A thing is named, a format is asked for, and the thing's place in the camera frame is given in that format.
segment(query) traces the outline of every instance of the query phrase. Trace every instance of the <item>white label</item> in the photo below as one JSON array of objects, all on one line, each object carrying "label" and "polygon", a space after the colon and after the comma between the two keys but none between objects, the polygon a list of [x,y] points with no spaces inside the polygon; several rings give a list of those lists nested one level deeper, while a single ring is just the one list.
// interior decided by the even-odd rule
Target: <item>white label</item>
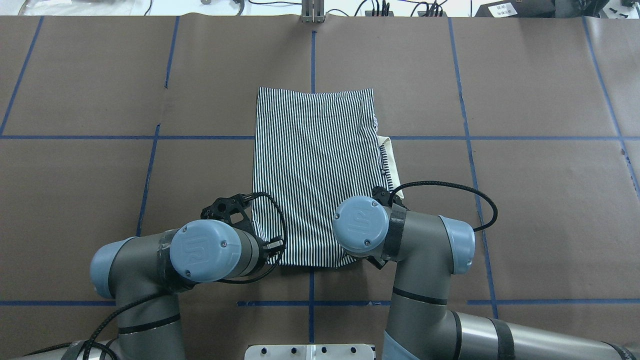
[{"label": "white label", "polygon": [[491,12],[491,15],[493,15],[493,17],[507,17],[518,15],[518,12],[511,3],[489,6],[489,11]]}]

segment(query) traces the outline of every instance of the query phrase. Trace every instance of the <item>striped cloth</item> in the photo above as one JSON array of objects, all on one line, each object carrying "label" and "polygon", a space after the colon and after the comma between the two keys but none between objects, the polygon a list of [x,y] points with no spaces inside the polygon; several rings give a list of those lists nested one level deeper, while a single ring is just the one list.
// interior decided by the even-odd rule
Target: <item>striped cloth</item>
[{"label": "striped cloth", "polygon": [[[289,245],[282,265],[338,267],[356,261],[333,238],[332,216],[344,199],[392,185],[377,128],[372,89],[304,94],[260,88],[253,190],[270,193],[285,214]],[[388,154],[384,159],[388,163]],[[266,199],[255,200],[252,211],[259,236],[282,233]]]}]

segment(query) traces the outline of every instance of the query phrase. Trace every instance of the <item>white mounting bracket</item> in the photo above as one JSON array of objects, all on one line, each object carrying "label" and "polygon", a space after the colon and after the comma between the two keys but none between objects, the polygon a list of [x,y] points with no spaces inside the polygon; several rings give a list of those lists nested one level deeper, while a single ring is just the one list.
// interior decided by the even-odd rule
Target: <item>white mounting bracket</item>
[{"label": "white mounting bracket", "polygon": [[244,360],[376,360],[375,349],[366,344],[253,345]]},{"label": "white mounting bracket", "polygon": [[302,0],[302,22],[324,22],[324,0]]}]

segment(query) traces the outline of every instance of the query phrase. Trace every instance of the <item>black and white striped garment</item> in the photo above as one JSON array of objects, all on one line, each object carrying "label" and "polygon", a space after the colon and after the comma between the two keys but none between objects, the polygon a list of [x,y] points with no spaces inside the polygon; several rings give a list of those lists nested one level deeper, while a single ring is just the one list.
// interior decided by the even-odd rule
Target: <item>black and white striped garment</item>
[{"label": "black and white striped garment", "polygon": [[[281,264],[338,267],[356,261],[333,238],[332,216],[345,199],[387,187],[377,128],[372,89],[259,90],[253,190],[270,193],[285,214],[289,245]],[[263,239],[282,233],[266,199],[254,201],[252,211]]]}]

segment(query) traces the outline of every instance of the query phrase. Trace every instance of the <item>sticker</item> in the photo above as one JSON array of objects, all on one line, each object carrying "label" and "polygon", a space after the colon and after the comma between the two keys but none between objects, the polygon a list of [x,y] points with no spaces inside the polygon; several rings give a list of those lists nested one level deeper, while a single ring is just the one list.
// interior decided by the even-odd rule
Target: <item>sticker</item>
[{"label": "sticker", "polygon": [[489,6],[488,8],[493,17],[507,17],[518,15],[518,12],[511,3],[493,5]]}]

